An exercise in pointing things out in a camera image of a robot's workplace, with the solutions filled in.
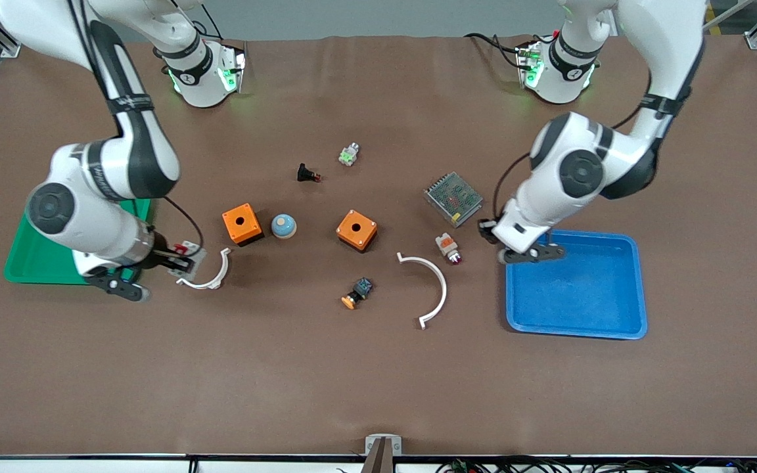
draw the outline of brown tabletop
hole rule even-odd
[[[150,302],[96,288],[11,284],[3,266],[27,194],[66,143],[114,126],[89,73],[23,50],[0,69],[0,454],[345,453],[375,432],[412,454],[757,455],[757,52],[709,38],[660,173],[599,198],[561,228],[639,243],[649,332],[640,341],[520,334],[504,269],[474,225],[451,227],[423,189],[457,171],[486,197],[544,123],[577,110],[612,124],[639,101],[639,55],[612,39],[576,104],[543,104],[470,39],[330,38],[253,43],[246,96],[196,110],[172,92],[150,45],[130,45],[183,178],[172,197],[231,272],[216,291],[145,273]],[[352,168],[336,161],[357,141]],[[294,180],[300,162],[327,177]],[[528,176],[522,166],[505,189]],[[290,240],[235,248],[220,214],[244,202]],[[369,252],[334,228],[349,209],[378,222]],[[157,204],[172,242],[195,234]],[[451,231],[465,262],[441,260]],[[424,267],[437,261],[438,300]],[[357,311],[340,297],[361,276]]]

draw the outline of green tray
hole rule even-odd
[[[121,207],[134,213],[132,200],[123,201]],[[138,218],[149,221],[149,198],[138,198],[135,209]],[[21,284],[87,284],[75,269],[71,249],[37,233],[24,213],[16,236],[13,237],[4,275],[8,281]],[[131,269],[124,269],[122,276],[124,279],[132,279],[135,273]]]

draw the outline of white tube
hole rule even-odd
[[[206,284],[192,284],[191,282],[186,281],[186,279],[180,278],[177,280],[177,284],[186,284],[190,288],[219,288],[223,276],[226,276],[226,269],[229,267],[229,260],[226,257],[227,254],[229,254],[229,248],[224,248],[221,251],[221,269],[212,281],[207,282]]]
[[[421,265],[428,267],[430,270],[432,270],[435,275],[440,280],[440,288],[442,289],[442,297],[440,298],[440,303],[436,305],[436,307],[433,309],[433,311],[428,312],[426,315],[423,315],[420,317],[420,327],[426,329],[426,322],[429,320],[432,320],[434,318],[434,315],[438,314],[440,309],[442,309],[442,306],[446,302],[446,296],[448,294],[448,288],[446,287],[446,278],[442,275],[439,268],[435,266],[431,261],[428,261],[424,258],[418,258],[415,256],[409,256],[407,258],[403,258],[402,254],[400,252],[397,252],[396,257],[399,258],[399,263],[420,263]]]

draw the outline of blue tray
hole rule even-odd
[[[553,231],[564,258],[507,266],[507,321],[519,332],[637,340],[647,333],[639,248],[626,235]]]

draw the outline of orange box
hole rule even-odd
[[[265,236],[250,204],[243,204],[224,212],[223,224],[226,225],[229,238],[238,246],[249,245]]]
[[[337,225],[337,236],[340,240],[360,252],[366,252],[367,246],[373,241],[379,226],[364,215],[350,210],[340,225]]]

